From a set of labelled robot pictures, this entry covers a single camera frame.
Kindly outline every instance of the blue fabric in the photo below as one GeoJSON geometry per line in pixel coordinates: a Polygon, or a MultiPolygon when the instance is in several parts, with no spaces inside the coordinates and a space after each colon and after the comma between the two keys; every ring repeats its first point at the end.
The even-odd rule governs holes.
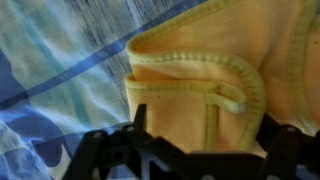
{"type": "Polygon", "coordinates": [[[203,1],[1,1],[0,179],[61,179],[85,132],[127,122],[126,42],[203,1]]]}

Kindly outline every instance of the blue patterned fabric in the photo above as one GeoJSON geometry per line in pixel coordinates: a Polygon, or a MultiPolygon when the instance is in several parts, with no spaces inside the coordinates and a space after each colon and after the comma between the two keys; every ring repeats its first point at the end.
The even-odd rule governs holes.
{"type": "Polygon", "coordinates": [[[2,0],[0,179],[61,179],[85,132],[127,122],[126,42],[203,1],[2,0]]]}

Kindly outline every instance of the yellow cloth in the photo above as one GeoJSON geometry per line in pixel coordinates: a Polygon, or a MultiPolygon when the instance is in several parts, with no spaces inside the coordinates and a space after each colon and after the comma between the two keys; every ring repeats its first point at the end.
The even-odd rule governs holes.
{"type": "Polygon", "coordinates": [[[132,74],[125,80],[131,117],[146,103],[147,131],[185,152],[256,152],[265,112],[314,134],[318,4],[207,1],[135,36],[127,44],[132,74]]]}

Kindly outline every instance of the yellow fabric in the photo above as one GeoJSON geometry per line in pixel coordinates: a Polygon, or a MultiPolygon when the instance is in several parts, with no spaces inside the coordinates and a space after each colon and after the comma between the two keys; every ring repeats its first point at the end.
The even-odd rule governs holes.
{"type": "Polygon", "coordinates": [[[265,111],[313,134],[318,3],[207,1],[135,36],[125,80],[131,117],[146,103],[147,131],[186,152],[257,151],[265,111]]]}

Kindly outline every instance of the yellow garment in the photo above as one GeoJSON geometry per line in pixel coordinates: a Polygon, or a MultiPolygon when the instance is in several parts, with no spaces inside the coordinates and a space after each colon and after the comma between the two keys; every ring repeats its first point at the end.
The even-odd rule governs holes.
{"type": "Polygon", "coordinates": [[[207,1],[135,36],[125,80],[131,117],[147,104],[147,131],[185,152],[256,151],[265,112],[314,134],[318,3],[207,1]]]}

